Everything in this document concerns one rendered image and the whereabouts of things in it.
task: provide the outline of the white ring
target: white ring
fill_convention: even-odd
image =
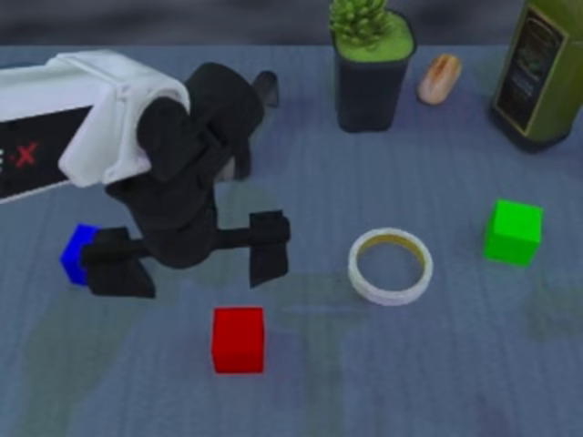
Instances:
[[[406,290],[382,290],[369,283],[358,269],[358,257],[366,249],[379,243],[399,244],[409,249],[423,267],[421,279]],[[348,278],[353,287],[365,299],[384,306],[406,305],[417,300],[427,290],[434,273],[434,262],[429,249],[415,235],[395,228],[374,229],[359,237],[350,249],[348,256]]]

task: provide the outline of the background wall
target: background wall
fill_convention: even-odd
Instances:
[[[2,0],[2,44],[328,44],[329,0]],[[522,0],[389,0],[420,44],[504,44]]]

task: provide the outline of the black pot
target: black pot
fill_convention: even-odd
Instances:
[[[411,23],[413,50],[408,57],[387,62],[354,62],[342,57],[334,47],[336,113],[340,128],[349,133],[381,132],[393,124],[394,112],[401,94],[409,60],[417,50]]]

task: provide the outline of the green box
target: green box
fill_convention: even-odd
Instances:
[[[542,222],[542,208],[497,200],[486,227],[484,256],[527,266],[540,245]]]

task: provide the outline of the gray tabletop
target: gray tabletop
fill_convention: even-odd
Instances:
[[[0,63],[73,49],[3,47]],[[224,227],[282,208],[291,271],[250,290],[241,249],[183,271],[148,263],[156,300],[96,298],[58,256],[77,223],[135,230],[121,205],[64,187],[1,206],[1,436],[583,435],[583,120],[544,155],[510,146],[484,114],[503,47],[420,48],[392,129],[360,136],[336,126],[328,47],[118,50],[178,78],[206,61],[279,75],[252,178],[217,198]],[[444,106],[421,106],[414,87],[445,51],[465,71]],[[528,268],[482,257],[497,198],[545,210]],[[351,244],[379,227],[434,256],[409,306],[367,303],[346,278]],[[404,287],[418,274],[407,255],[371,250],[363,272]],[[262,375],[213,373],[210,317],[223,305],[265,309]]]

